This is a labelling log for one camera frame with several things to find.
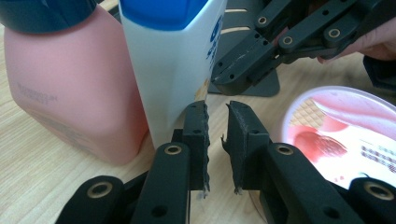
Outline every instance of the blue bottle cap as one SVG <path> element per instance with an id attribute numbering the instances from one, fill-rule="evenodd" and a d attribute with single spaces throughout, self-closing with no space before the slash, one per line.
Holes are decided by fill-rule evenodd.
<path id="1" fill-rule="evenodd" d="M 183 30 L 208 0 L 120 0 L 128 20 L 155 30 Z"/>
<path id="2" fill-rule="evenodd" d="M 94 0 L 0 0 L 0 23 L 24 33 L 51 33 L 84 21 L 95 7 Z"/>

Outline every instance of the blue logo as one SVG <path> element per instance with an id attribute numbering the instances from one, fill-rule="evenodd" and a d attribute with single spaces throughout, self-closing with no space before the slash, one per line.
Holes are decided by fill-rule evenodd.
<path id="1" fill-rule="evenodd" d="M 221 35 L 221 25 L 222 25 L 223 16 L 220 16 L 218 22 L 213 28 L 212 36 L 210 36 L 210 43 L 212 43 L 212 47 L 207 52 L 206 58 L 210 58 L 210 69 L 212 69 L 213 63 L 215 61 L 216 50 L 218 49 L 218 43 Z"/>

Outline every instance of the plastic bottle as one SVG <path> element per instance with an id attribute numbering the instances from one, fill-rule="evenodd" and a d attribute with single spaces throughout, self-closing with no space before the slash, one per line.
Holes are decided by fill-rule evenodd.
<path id="1" fill-rule="evenodd" d="M 148 130 L 122 27 L 93 0 L 0 0 L 17 105 L 74 147 L 124 164 Z"/>
<path id="2" fill-rule="evenodd" d="M 120 16 L 155 147 L 206 98 L 226 0 L 120 0 Z"/>

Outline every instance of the wooden table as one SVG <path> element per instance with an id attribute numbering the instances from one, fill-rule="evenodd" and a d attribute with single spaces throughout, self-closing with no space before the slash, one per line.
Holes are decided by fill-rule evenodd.
<path id="1" fill-rule="evenodd" d="M 114 175 L 126 182 L 147 171 L 154 155 L 149 135 L 134 161 L 112 166 L 66 145 L 18 108 L 7 83 L 3 32 L 0 27 L 0 223 L 53 223 L 86 180 Z M 396 104 L 395 94 L 372 87 L 361 58 L 354 54 L 330 64 L 301 59 L 281 65 L 277 69 L 281 91 L 271 98 L 209 94 L 211 192 L 206 199 L 192 194 L 191 223 L 264 223 L 248 192 L 233 193 L 231 165 L 220 141 L 227 128 L 226 104 L 235 100 L 250 105 L 268 130 L 278 125 L 299 94 L 319 86 L 353 87 Z"/>

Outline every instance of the pink container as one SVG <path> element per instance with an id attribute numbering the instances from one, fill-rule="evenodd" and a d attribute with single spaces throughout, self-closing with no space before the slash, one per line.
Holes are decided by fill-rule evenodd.
<path id="1" fill-rule="evenodd" d="M 274 134 L 341 187 L 366 175 L 396 187 L 396 107 L 370 93 L 336 86 L 307 91 Z"/>
<path id="2" fill-rule="evenodd" d="M 19 2 L 26 4 L 1 4 Z M 34 5 L 29 11 L 18 5 L 1 6 L 12 96 L 18 106 L 66 143 L 105 161 L 124 164 L 138 153 L 148 125 L 121 25 L 93 1 L 57 4 L 61 8 Z M 44 24 L 41 30 L 32 20 L 48 13 L 56 21 L 64 7 L 72 12 L 83 7 L 83 16 L 73 18 L 75 24 L 70 27 L 58 27 L 55 22 L 56 28 Z M 12 23 L 22 13 L 28 14 L 18 21 L 21 25 Z M 35 25 L 36 30 L 28 30 Z"/>

